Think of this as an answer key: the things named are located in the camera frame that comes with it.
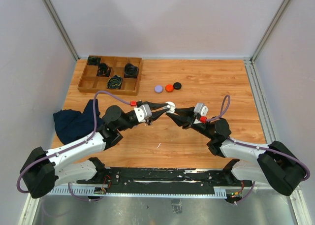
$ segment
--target gray floor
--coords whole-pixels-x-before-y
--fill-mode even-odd
[[[252,193],[238,206],[223,199],[182,199],[182,213],[173,211],[170,198],[105,197],[82,202],[67,195],[41,200],[33,225],[295,225],[285,196],[274,190]],[[42,204],[51,215],[43,214]]]

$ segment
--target wooden organizer box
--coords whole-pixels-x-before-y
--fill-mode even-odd
[[[98,65],[85,65],[78,90],[85,93],[96,93],[97,91],[108,91],[115,95],[136,96],[139,92],[140,79],[142,73],[142,58],[114,57],[90,55],[90,57],[101,58],[100,63],[106,63],[110,67],[109,77],[97,76]],[[125,78],[125,65],[131,63],[139,68],[137,78]],[[123,78],[120,90],[107,88],[107,82],[113,76],[118,75]]]

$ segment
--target wooden table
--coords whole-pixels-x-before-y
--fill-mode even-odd
[[[88,100],[93,99],[94,94],[80,93],[77,89],[85,63],[86,60],[77,62],[64,109],[82,112]],[[179,91],[154,92],[155,85],[165,86],[177,81],[182,83]],[[224,116],[229,122],[231,136],[243,141],[264,143],[252,91],[241,60],[144,60],[139,95],[120,97],[128,101],[171,101],[178,108],[203,102],[209,108],[208,117],[212,117],[219,114],[226,94],[231,95],[231,105]],[[125,112],[132,110],[110,96],[99,95],[101,117],[113,104],[119,105]],[[152,126],[140,124],[123,131],[122,135],[124,138],[116,146],[89,157],[98,157],[106,166],[120,167],[223,168],[230,161],[213,156],[206,145],[208,138],[192,129],[181,129],[166,115],[162,115]],[[52,148],[61,145],[55,137]]]

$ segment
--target dark blue cloth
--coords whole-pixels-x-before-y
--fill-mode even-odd
[[[97,127],[104,121],[99,117],[98,101],[95,102]],[[94,129],[93,100],[90,99],[83,113],[72,109],[54,113],[55,130],[59,140],[65,145],[80,139]]]

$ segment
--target black coiled object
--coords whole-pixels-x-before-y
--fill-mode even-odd
[[[109,76],[110,67],[106,63],[98,65],[97,76]]]
[[[139,73],[139,68],[130,63],[125,66],[125,78],[137,78]]]
[[[109,81],[107,82],[107,88],[120,90],[122,83],[123,83],[122,77],[115,75],[112,78],[110,78]]]
[[[88,57],[88,65],[99,65],[100,57],[89,56]]]

